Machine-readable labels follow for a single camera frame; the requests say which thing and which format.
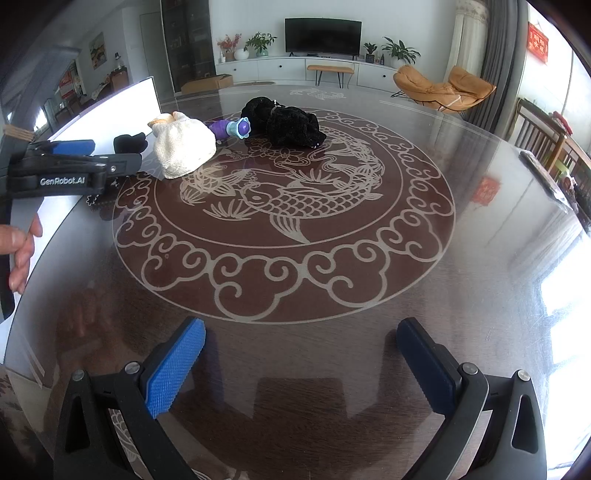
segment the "white vase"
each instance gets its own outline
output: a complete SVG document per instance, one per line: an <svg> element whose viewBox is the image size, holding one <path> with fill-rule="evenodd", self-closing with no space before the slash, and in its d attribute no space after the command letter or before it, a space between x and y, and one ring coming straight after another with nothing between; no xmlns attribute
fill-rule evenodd
<svg viewBox="0 0 591 480"><path fill-rule="evenodd" d="M244 48L239 48L234 52L234 58L237 60L246 60L250 56L250 52L248 50L244 50Z"/></svg>
<svg viewBox="0 0 591 480"><path fill-rule="evenodd" d="M392 63L390 64L393 68L399 69L401 66L406 65L407 63L404 60L398 60L396 57L391 57Z"/></svg>

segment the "wooden chair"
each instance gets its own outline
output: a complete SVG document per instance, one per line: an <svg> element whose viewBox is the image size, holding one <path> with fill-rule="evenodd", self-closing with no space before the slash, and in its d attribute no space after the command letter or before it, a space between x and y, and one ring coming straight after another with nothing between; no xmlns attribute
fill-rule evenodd
<svg viewBox="0 0 591 480"><path fill-rule="evenodd" d="M591 159L578 143L537 105L524 98L519 99L513 126L505 140L517 148L531 151L555 179L560 176L563 167L568 169L579 188L591 194Z"/></svg>

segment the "small figurine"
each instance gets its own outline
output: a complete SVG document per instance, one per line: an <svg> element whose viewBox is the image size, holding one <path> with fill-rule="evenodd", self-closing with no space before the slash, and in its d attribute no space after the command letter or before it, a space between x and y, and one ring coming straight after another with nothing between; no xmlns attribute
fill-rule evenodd
<svg viewBox="0 0 591 480"><path fill-rule="evenodd" d="M214 133L217 141L227 140L230 137L238 137L242 140L248 138L251 132L251 123L246 117L242 117L235 122L217 120L207 125L207 127Z"/></svg>

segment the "blue rubber grip pad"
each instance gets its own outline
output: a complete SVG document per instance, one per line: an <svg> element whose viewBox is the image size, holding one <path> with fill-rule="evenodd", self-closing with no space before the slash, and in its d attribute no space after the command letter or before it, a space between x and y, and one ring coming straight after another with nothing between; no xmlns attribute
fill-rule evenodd
<svg viewBox="0 0 591 480"><path fill-rule="evenodd" d="M169 411L205 344L205 324L194 319L146 382L145 401L152 418Z"/></svg>
<svg viewBox="0 0 591 480"><path fill-rule="evenodd" d="M435 413L450 415L456 409L455 384L435 353L412 323L403 320L396 329L396 344Z"/></svg>
<svg viewBox="0 0 591 480"><path fill-rule="evenodd" d="M94 150L94 140L60 141L53 147L53 153L56 155L91 155Z"/></svg>

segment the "black glove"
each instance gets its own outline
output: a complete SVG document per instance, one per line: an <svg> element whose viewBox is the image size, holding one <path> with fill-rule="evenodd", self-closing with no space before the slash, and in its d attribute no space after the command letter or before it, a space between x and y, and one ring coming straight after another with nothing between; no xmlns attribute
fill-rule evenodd
<svg viewBox="0 0 591 480"><path fill-rule="evenodd" d="M148 148L146 135L140 132L133 137L131 135L120 135L113 140L115 153L142 153Z"/></svg>

